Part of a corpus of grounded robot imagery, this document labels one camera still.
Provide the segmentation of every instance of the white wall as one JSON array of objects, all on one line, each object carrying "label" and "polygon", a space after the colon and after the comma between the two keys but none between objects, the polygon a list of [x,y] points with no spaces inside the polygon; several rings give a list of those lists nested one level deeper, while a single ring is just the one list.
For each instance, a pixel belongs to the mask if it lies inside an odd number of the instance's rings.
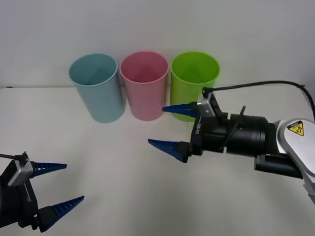
[{"label": "white wall", "polygon": [[68,86],[78,57],[202,50],[220,84],[313,77],[314,0],[1,0],[0,86]]}]

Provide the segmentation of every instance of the cup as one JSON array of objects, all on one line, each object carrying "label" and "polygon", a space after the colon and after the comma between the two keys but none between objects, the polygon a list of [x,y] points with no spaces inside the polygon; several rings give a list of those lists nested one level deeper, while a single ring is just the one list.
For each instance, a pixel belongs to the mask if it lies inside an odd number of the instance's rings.
[{"label": "cup", "polygon": [[[209,54],[185,52],[173,59],[171,72],[171,105],[178,105],[197,101],[204,86],[213,87],[220,66]],[[174,116],[183,121],[194,121],[188,116]]]},{"label": "cup", "polygon": [[95,121],[109,123],[124,113],[117,62],[105,54],[90,54],[75,61],[69,76]]},{"label": "cup", "polygon": [[163,115],[166,100],[167,60],[156,52],[137,52],[120,65],[131,113],[140,120]]}]

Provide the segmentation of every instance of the black cable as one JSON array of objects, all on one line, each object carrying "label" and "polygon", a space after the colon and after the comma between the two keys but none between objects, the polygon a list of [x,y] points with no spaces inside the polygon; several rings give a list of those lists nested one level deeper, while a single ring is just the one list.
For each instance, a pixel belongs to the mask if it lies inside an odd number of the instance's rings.
[{"label": "black cable", "polygon": [[16,156],[11,156],[11,155],[5,155],[5,154],[0,154],[0,157],[7,158],[7,159],[12,159],[12,160],[18,160]]},{"label": "black cable", "polygon": [[270,85],[270,84],[286,84],[286,85],[293,85],[296,86],[297,88],[299,88],[300,90],[302,90],[305,95],[307,96],[310,105],[311,105],[311,109],[313,112],[313,117],[314,117],[314,121],[315,121],[315,104],[314,101],[312,99],[312,96],[310,95],[310,93],[307,91],[307,89],[305,88],[304,85],[300,85],[298,83],[295,82],[291,82],[291,81],[286,81],[286,80],[270,80],[270,81],[262,81],[262,82],[255,82],[255,83],[249,83],[249,84],[243,84],[243,85],[234,85],[234,86],[226,86],[226,87],[218,87],[218,88],[204,88],[202,90],[202,93],[210,93],[213,91],[220,91],[220,90],[229,90],[229,89],[239,89],[239,88],[245,88],[245,87],[252,87],[252,86],[258,86],[258,85]]}]

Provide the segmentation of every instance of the black cylindrical joint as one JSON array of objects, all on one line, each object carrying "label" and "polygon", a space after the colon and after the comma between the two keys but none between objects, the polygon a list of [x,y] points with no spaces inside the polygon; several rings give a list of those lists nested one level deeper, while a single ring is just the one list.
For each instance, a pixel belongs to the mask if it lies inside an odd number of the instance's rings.
[{"label": "black cylindrical joint", "polygon": [[276,128],[265,117],[224,114],[219,124],[209,119],[204,124],[202,149],[256,157],[265,153],[277,153]]},{"label": "black cylindrical joint", "polygon": [[294,178],[303,178],[300,170],[288,156],[260,155],[255,158],[254,169]]},{"label": "black cylindrical joint", "polygon": [[0,228],[22,219],[22,202],[17,187],[0,182]]},{"label": "black cylindrical joint", "polygon": [[[231,114],[228,122],[229,132],[239,115]],[[257,156],[265,153],[267,129],[263,129],[263,122],[268,121],[263,117],[242,116],[240,124],[232,133],[226,144],[226,152],[238,155]]]}]

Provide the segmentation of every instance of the yellow warning label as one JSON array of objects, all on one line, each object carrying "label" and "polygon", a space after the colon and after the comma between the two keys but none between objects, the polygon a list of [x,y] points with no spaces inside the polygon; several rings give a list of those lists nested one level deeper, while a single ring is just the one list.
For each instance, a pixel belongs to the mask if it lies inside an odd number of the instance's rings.
[{"label": "yellow warning label", "polygon": [[298,135],[304,136],[303,123],[301,120],[289,125],[287,128]]}]

